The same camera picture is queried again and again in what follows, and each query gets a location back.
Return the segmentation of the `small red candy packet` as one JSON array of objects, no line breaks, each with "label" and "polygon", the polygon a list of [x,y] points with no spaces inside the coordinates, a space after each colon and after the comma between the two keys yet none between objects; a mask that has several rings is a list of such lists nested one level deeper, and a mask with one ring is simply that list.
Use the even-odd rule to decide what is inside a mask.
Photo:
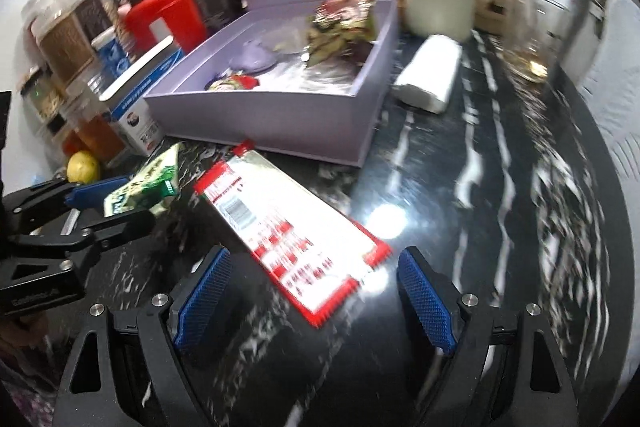
[{"label": "small red candy packet", "polygon": [[227,77],[213,80],[206,87],[208,92],[247,91],[259,86],[259,80],[244,74],[231,74]]}]

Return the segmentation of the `nut jar black lid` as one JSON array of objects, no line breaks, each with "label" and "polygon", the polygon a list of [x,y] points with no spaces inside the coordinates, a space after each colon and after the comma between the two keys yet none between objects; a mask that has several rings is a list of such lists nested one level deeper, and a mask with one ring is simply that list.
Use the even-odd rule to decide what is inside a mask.
[{"label": "nut jar black lid", "polygon": [[47,69],[40,66],[29,69],[20,86],[20,95],[43,124],[49,124],[64,103],[64,96]]}]

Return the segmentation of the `clear drinking glass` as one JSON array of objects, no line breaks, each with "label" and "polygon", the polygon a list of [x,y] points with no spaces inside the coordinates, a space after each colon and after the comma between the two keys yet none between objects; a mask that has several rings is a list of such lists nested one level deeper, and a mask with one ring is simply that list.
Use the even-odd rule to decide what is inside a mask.
[{"label": "clear drinking glass", "polygon": [[508,0],[502,56],[512,74],[545,83],[559,62],[571,18],[555,0]]}]

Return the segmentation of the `clear bag of nuts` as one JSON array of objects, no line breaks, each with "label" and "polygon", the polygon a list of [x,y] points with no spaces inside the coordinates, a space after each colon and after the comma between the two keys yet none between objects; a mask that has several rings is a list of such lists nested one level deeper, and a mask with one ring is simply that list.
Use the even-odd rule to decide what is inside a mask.
[{"label": "clear bag of nuts", "polygon": [[281,26],[265,34],[262,43],[275,54],[297,56],[303,63],[309,61],[309,44],[306,26]]}]

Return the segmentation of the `blue white carton box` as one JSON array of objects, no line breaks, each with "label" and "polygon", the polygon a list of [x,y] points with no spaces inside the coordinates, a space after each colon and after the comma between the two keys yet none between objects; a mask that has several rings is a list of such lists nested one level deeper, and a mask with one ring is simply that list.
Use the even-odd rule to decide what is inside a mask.
[{"label": "blue white carton box", "polygon": [[164,139],[144,96],[184,57],[173,36],[160,40],[99,96],[107,118],[137,155],[149,157]]}]

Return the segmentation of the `dark seed jar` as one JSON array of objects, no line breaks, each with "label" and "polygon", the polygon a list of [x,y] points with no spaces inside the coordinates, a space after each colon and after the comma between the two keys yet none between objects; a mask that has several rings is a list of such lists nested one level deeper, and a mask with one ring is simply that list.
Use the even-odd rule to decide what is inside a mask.
[{"label": "dark seed jar", "polygon": [[89,41],[113,27],[119,31],[120,23],[114,0],[68,0],[78,22]]}]

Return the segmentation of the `white tissue pack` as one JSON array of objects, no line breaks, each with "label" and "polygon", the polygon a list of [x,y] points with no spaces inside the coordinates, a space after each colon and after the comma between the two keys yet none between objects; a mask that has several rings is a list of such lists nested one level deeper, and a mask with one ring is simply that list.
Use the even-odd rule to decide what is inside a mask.
[{"label": "white tissue pack", "polygon": [[444,113],[462,57],[462,45],[444,35],[429,36],[393,83],[397,100],[432,114]]}]

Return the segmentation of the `red plastic container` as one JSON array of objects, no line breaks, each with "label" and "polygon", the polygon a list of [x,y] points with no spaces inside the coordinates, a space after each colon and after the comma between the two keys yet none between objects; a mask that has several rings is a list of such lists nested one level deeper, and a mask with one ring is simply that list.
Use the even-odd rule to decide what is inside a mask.
[{"label": "red plastic container", "polygon": [[142,0],[124,16],[124,23],[142,53],[173,36],[189,54],[207,38],[195,0]]}]

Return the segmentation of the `green snack packet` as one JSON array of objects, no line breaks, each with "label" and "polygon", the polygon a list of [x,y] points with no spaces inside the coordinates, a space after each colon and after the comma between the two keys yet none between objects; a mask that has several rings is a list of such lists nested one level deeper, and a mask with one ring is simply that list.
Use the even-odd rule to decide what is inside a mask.
[{"label": "green snack packet", "polygon": [[104,198],[105,217],[120,215],[132,210],[146,209],[155,216],[163,213],[178,196],[179,154],[181,144],[150,160],[130,181],[116,188]]}]

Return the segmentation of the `yellow lemon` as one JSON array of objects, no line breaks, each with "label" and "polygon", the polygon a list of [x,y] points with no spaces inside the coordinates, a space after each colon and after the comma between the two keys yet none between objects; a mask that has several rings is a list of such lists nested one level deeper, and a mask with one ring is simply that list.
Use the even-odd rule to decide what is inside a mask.
[{"label": "yellow lemon", "polygon": [[72,183],[98,182],[101,179],[101,165],[89,152],[80,150],[68,160],[66,178]]}]

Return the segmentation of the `near white leaf chair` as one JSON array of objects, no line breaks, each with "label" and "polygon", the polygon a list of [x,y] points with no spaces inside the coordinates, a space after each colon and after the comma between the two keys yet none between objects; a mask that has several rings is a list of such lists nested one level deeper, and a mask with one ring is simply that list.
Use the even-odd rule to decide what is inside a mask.
[{"label": "near white leaf chair", "polygon": [[639,8],[608,0],[600,44],[579,83],[623,187],[630,224],[639,224]]}]

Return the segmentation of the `open lavender gift box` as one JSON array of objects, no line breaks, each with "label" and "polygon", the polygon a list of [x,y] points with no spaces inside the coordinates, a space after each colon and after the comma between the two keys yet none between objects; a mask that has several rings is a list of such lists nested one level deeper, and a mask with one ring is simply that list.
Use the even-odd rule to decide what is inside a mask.
[{"label": "open lavender gift box", "polygon": [[151,113],[176,138],[361,166],[390,84],[397,0],[375,0],[361,65],[310,66],[306,33],[323,1],[246,0],[145,95]]}]

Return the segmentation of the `red white snack packet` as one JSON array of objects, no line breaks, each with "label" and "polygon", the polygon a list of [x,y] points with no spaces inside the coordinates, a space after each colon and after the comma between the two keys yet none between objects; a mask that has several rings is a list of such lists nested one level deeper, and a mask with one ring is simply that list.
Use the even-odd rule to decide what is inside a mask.
[{"label": "red white snack packet", "polygon": [[215,162],[194,192],[221,215],[248,252],[314,327],[392,250],[244,142]]}]

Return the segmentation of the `amber honey jar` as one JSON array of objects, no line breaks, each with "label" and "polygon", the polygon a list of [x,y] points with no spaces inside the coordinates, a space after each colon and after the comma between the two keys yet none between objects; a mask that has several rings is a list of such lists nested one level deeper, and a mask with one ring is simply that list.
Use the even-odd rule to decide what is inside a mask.
[{"label": "amber honey jar", "polygon": [[125,143],[104,117],[101,103],[83,84],[67,89],[63,115],[101,164],[108,165],[125,150]]}]

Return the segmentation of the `multicolour snack bag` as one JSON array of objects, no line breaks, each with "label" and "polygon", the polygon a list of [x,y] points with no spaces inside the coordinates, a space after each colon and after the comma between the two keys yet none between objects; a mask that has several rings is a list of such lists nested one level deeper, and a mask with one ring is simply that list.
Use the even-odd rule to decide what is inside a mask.
[{"label": "multicolour snack bag", "polygon": [[322,1],[307,18],[306,66],[333,57],[352,56],[360,44],[378,36],[373,9],[376,0]]}]

